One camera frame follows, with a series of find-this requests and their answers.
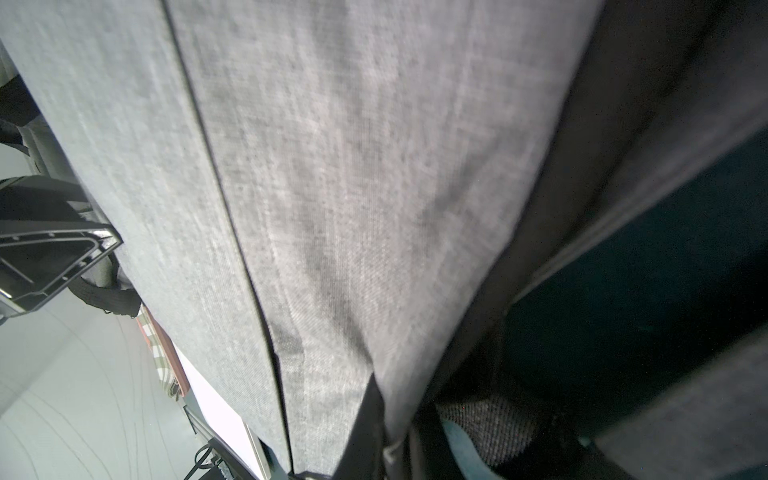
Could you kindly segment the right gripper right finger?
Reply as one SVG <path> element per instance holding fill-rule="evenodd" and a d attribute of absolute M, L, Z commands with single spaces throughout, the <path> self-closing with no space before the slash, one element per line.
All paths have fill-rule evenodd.
<path fill-rule="evenodd" d="M 410 470 L 417 480 L 465 479 L 433 406 L 420 410 L 411 425 Z"/>

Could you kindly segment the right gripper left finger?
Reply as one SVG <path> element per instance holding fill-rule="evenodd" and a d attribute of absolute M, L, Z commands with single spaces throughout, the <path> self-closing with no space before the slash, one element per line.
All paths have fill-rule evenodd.
<path fill-rule="evenodd" d="M 344 453 L 333 480 L 385 478 L 384 402 L 374 375 L 369 379 Z"/>

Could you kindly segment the silver laptop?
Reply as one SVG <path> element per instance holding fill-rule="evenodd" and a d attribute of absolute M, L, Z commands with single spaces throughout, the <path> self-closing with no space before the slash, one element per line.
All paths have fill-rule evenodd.
<path fill-rule="evenodd" d="M 205 432 L 219 440 L 255 479 L 275 479 L 259 438 L 177 347 L 175 353 L 188 384 L 185 402 Z"/>

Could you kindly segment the grey laptop sleeve front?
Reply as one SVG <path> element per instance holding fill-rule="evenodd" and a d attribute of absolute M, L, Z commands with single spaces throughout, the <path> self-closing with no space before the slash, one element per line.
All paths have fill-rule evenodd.
<path fill-rule="evenodd" d="M 293 478 L 366 386 L 465 479 L 763 479 L 767 320 L 592 434 L 501 379 L 511 307 L 767 136 L 763 1 L 5 1 L 141 298 Z"/>

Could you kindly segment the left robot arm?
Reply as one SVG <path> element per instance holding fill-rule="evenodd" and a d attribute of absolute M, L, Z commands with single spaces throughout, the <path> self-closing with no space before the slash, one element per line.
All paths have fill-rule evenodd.
<path fill-rule="evenodd" d="M 36 312 L 64 291 L 108 314 L 136 316 L 141 298 L 115 255 L 122 239 L 18 74 L 1 78 L 1 142 L 33 170 L 1 182 L 1 319 Z"/>

